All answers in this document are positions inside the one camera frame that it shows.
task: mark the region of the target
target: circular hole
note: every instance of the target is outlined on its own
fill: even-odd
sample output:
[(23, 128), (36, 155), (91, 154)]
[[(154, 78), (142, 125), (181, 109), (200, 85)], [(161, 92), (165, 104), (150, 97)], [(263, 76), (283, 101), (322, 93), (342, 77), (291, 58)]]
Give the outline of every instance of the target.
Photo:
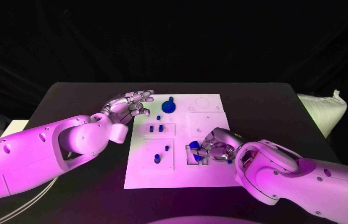
[(331, 176), (331, 171), (328, 169), (324, 169), (324, 173), (328, 177)]
[(4, 145), (4, 152), (9, 154), (9, 153), (10, 153), (10, 151), (12, 151), (12, 150), (10, 150), (10, 145), (9, 145), (9, 144), (6, 144), (6, 145)]

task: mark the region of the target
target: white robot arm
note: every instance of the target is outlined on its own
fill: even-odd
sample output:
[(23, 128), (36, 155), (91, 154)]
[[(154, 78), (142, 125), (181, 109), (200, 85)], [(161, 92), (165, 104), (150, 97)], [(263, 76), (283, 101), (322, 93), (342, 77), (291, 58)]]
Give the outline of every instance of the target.
[(348, 166), (305, 159), (268, 140), (247, 142), (221, 128), (191, 153), (216, 161), (234, 159), (234, 180), (265, 204), (286, 198), (311, 214), (348, 223)]
[(154, 91), (118, 95), (99, 113), (75, 116), (0, 138), (0, 198), (20, 193), (70, 171), (124, 143), (132, 116), (150, 115), (141, 102)]

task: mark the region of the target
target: hole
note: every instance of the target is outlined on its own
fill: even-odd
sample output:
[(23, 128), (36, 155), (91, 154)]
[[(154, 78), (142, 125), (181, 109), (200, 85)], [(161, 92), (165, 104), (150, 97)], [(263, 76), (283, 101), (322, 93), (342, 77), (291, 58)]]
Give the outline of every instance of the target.
[(331, 171), (328, 169), (324, 169), (324, 173), (328, 177), (331, 176)]
[(40, 134), (39, 134), (39, 138), (40, 138), (40, 140), (42, 140), (43, 142), (46, 142), (46, 134), (45, 134), (45, 133), (40, 133)]
[(10, 145), (9, 145), (9, 144), (6, 144), (6, 145), (4, 145), (4, 152), (9, 154), (9, 153), (10, 153), (10, 151), (12, 151), (12, 150), (10, 150)]

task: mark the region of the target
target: robotic hand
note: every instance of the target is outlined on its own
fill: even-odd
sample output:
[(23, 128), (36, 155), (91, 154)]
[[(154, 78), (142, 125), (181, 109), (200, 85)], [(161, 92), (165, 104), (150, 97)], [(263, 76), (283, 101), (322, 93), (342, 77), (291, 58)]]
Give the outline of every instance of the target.
[(247, 142), (223, 128), (191, 153), (220, 162), (236, 159), (234, 180), (265, 204), (286, 198), (311, 214), (348, 223), (348, 166), (305, 159), (268, 140)]
[(70, 171), (102, 152), (108, 141), (124, 143), (132, 116), (150, 115), (141, 102), (154, 91), (112, 98), (99, 113), (75, 116), (0, 138), (0, 198)]

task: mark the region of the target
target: white pillow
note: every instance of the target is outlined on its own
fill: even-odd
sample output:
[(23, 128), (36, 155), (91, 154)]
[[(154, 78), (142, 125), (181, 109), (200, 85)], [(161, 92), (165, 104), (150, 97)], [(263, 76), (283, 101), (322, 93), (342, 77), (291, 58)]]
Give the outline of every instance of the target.
[(339, 91), (334, 91), (332, 97), (314, 97), (302, 94), (298, 96), (326, 138), (347, 110), (347, 102), (339, 97)]

